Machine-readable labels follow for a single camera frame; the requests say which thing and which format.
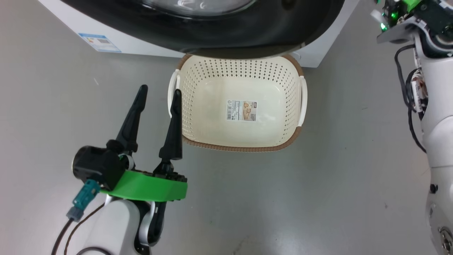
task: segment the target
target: gray floor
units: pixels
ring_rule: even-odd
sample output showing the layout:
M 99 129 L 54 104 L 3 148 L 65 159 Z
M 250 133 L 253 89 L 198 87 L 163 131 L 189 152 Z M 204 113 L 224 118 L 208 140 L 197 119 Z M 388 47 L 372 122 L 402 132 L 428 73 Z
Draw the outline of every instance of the gray floor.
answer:
M 184 146 L 175 167 L 189 179 L 187 199 L 168 205 L 155 255 L 434 254 L 424 217 L 430 172 L 408 130 L 398 47 L 376 45 L 371 2 L 358 5 L 320 67 L 305 70 L 308 112 L 292 146 L 257 154 Z M 178 60 L 98 53 L 37 1 L 2 1 L 0 34 L 0 247 L 49 254 L 81 187 L 74 153 L 114 138 L 144 83 L 135 159 L 143 170 L 158 164 Z M 407 73 L 411 54 L 402 59 Z

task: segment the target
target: white appliance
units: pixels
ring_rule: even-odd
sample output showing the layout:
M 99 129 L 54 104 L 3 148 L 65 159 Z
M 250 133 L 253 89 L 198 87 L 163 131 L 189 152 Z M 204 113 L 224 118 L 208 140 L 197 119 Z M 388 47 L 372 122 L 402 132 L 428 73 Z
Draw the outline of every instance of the white appliance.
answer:
M 97 51 L 173 58 L 184 56 L 184 53 L 144 42 L 106 26 L 60 0 L 39 1 Z M 319 66 L 358 2 L 359 0 L 345 0 L 337 19 L 321 37 L 306 47 L 291 53 L 302 67 Z

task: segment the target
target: teal connector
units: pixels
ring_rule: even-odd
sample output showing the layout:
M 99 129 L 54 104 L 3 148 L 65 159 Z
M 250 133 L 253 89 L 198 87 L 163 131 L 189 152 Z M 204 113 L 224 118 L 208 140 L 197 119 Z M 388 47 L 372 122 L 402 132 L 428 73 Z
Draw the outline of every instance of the teal connector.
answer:
M 88 179 L 72 201 L 74 206 L 71 207 L 66 216 L 69 219 L 73 219 L 75 222 L 79 222 L 83 216 L 84 210 L 87 208 L 88 204 L 93 201 L 99 191 L 101 191 L 99 184 L 94 180 Z

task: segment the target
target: basket handle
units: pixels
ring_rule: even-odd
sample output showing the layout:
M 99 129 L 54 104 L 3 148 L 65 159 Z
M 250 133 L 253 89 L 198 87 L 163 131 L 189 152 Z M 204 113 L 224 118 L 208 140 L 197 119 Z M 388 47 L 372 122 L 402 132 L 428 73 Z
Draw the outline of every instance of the basket handle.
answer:
M 300 107 L 300 118 L 297 126 L 301 127 L 305 120 L 305 114 L 307 113 L 307 81 L 304 76 L 300 76 L 300 88 L 302 90 L 302 106 Z
M 170 115 L 170 118 L 171 118 L 171 112 L 170 112 L 170 109 L 171 109 L 171 103 L 173 102 L 173 91 L 175 91 L 176 89 L 179 88 L 179 83 L 181 82 L 181 76 L 179 76 L 179 69 L 176 69 L 171 78 L 170 78 L 170 84 L 169 84 L 169 93 L 168 93 L 168 96 L 167 96 L 167 104 L 168 104 L 168 107 L 169 107 L 169 115 Z

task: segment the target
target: beige plastic basket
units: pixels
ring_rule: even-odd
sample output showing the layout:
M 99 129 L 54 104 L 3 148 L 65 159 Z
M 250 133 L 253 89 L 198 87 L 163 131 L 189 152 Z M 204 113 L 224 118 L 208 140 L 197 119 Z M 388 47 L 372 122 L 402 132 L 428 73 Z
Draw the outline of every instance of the beige plastic basket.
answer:
M 182 92 L 183 138 L 199 147 L 270 152 L 299 135 L 307 110 L 307 83 L 289 55 L 258 60 L 185 55 L 172 75 Z

